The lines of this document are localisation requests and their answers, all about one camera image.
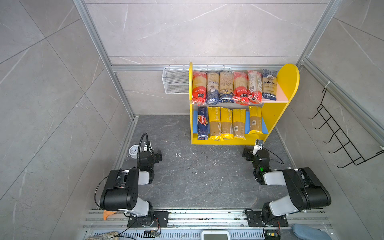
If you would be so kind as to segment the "dark blue spaghetti No5 bag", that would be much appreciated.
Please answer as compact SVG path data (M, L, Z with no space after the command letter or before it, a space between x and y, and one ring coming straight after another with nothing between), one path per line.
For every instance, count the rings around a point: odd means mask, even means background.
M198 108L198 140L207 141L209 139L209 114L206 107Z

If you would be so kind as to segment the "red clear spaghetti bag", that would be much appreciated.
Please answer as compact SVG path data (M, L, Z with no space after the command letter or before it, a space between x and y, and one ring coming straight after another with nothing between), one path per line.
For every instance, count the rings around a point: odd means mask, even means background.
M203 105L207 96L207 73L193 71L192 103Z

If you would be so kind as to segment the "blue Ankara bag label down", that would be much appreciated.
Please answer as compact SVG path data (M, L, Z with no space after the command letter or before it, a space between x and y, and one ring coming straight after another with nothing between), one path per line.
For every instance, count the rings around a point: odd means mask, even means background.
M207 73L207 105L216 105L219 103L219 72L208 72Z

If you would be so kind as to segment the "blue Ankara spaghetti bag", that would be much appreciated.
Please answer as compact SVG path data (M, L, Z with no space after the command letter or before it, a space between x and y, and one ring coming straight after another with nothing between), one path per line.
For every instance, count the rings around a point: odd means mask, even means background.
M277 100L277 71L263 69L262 76L262 98L267 100Z

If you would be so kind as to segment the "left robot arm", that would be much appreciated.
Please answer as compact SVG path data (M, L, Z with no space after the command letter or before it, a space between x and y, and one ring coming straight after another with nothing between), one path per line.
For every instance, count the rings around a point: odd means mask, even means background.
M153 205L139 197L139 186L154 180L154 165L162 161L162 152L144 151L138 155L138 166L129 170L112 170L100 198L105 211L123 211L140 221L153 221Z

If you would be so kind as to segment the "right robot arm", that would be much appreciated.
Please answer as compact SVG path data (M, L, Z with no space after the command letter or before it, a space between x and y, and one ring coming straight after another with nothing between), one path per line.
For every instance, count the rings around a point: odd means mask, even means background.
M261 211L261 221L266 226L274 226L286 215L299 213L313 208L327 207L332 203L331 195L310 168L270 169L270 151L260 148L254 154L247 147L242 157L253 164L256 181L264 186L285 186L288 195L267 202Z

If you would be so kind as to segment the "red white-label spaghetti bag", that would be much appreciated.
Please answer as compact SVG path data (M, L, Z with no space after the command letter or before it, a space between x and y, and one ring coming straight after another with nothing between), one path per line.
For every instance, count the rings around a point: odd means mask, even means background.
M254 71L248 70L248 89L249 94L248 98L253 104L262 103L262 74Z

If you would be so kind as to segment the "yellow Pastatime spaghetti bag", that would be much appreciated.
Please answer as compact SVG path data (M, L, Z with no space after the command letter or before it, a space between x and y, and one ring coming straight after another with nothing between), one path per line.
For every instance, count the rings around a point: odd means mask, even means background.
M222 141L220 107L208 107L210 140Z

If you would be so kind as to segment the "blue-end Chinese spaghetti bag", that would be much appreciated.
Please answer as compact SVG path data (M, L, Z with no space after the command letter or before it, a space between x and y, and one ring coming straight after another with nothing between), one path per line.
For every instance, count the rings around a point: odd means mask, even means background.
M233 73L220 72L219 101L221 103L233 103L234 84Z

